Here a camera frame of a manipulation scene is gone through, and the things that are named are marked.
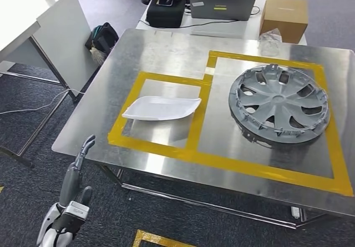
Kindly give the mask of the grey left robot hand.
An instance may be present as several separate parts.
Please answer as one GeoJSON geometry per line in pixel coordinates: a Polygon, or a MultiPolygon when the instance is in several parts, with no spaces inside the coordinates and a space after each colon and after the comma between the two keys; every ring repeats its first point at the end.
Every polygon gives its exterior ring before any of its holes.
{"type": "Polygon", "coordinates": [[[81,173],[81,166],[89,149],[95,144],[95,139],[95,135],[89,136],[83,143],[75,161],[68,167],[60,194],[59,205],[60,207],[67,207],[71,201],[75,200],[80,193],[82,179],[81,173]]]}

